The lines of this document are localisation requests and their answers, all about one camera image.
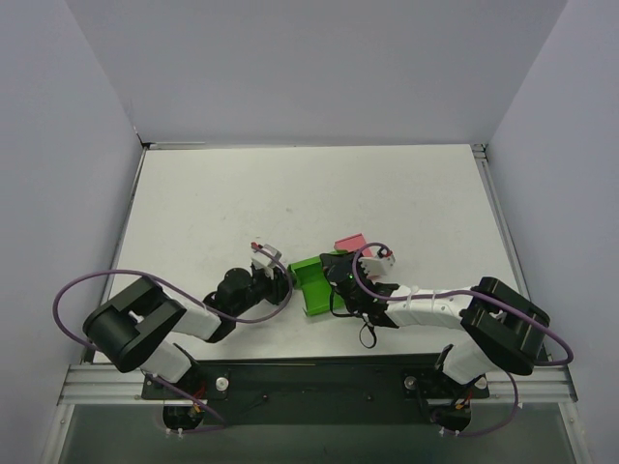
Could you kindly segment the green paper box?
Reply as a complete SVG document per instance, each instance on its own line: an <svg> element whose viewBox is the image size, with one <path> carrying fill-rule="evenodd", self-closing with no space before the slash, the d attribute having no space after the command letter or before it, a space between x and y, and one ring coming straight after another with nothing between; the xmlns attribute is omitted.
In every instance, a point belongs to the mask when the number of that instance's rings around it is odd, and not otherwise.
<svg viewBox="0 0 619 464"><path fill-rule="evenodd" d="M338 295L334 296L333 304L330 304L331 286L323 275L319 256L291 263L288 271L294 277L295 288L303 294L307 317L325 314L330 309L344 308L344 301Z"/></svg>

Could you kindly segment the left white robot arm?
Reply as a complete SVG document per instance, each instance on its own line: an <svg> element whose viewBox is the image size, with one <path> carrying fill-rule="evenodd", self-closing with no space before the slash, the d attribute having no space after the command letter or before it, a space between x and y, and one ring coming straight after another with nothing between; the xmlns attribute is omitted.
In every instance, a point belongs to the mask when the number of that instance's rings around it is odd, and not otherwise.
<svg viewBox="0 0 619 464"><path fill-rule="evenodd" d="M82 329L120 372L155 373L183 398L197 389L198 374L189 356L165 340L168 334L217 343L249 324L242 315L254 306L266 301L283 308L293 289L294 278L279 268L233 268L214 292L190 306L167 295L152 276L142 276L92 312Z"/></svg>

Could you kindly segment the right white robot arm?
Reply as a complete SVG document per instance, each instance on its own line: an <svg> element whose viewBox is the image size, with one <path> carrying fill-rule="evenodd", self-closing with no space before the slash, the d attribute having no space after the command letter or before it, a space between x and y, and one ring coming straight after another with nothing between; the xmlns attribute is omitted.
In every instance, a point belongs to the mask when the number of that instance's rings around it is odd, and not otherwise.
<svg viewBox="0 0 619 464"><path fill-rule="evenodd" d="M377 328L436 327L464 331L467 338L448 345L437 370L465 385L496 370L527 376L542 350L545 333L521 319L548 327L549 317L518 292L494 277L455 291L430 291L376 280L395 264L381 249L369 257L353 251L319 255L331 298L343 300L342 317L363 321L375 346Z"/></svg>

